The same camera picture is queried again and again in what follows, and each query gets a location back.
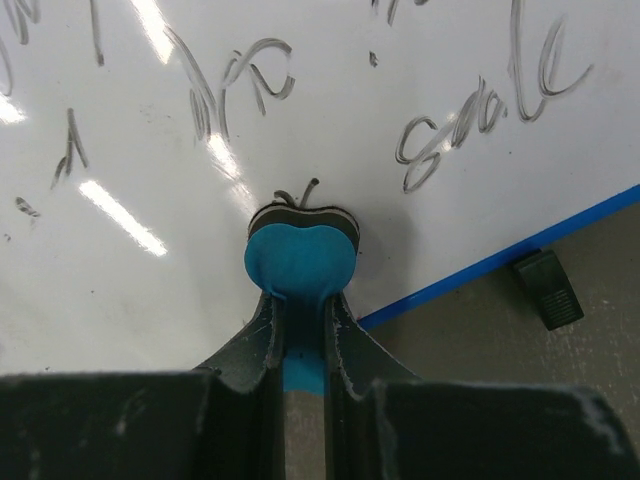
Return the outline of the blue framed whiteboard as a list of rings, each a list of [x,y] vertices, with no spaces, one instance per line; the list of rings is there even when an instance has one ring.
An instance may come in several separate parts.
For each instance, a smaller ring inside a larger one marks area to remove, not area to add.
[[[1,370],[186,369],[277,190],[362,231],[377,324],[636,199],[635,1],[5,1]]]

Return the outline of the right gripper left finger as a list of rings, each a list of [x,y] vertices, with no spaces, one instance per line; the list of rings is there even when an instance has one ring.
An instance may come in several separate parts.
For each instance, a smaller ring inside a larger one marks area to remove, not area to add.
[[[197,367],[1,380],[5,479],[281,479],[284,305]]]

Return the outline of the blue felt eraser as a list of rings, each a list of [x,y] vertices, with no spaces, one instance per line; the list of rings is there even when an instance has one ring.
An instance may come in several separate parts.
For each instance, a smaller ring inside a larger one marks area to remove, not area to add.
[[[272,203],[248,226],[244,265],[251,281],[283,302],[283,387],[321,395],[325,390],[324,312],[351,281],[360,230],[336,206],[302,208]]]

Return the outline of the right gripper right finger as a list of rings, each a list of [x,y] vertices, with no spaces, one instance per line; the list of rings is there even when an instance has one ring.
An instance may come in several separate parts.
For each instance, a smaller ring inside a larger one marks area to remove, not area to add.
[[[579,386],[428,382],[354,320],[324,310],[331,479],[635,479],[639,459],[602,396]]]

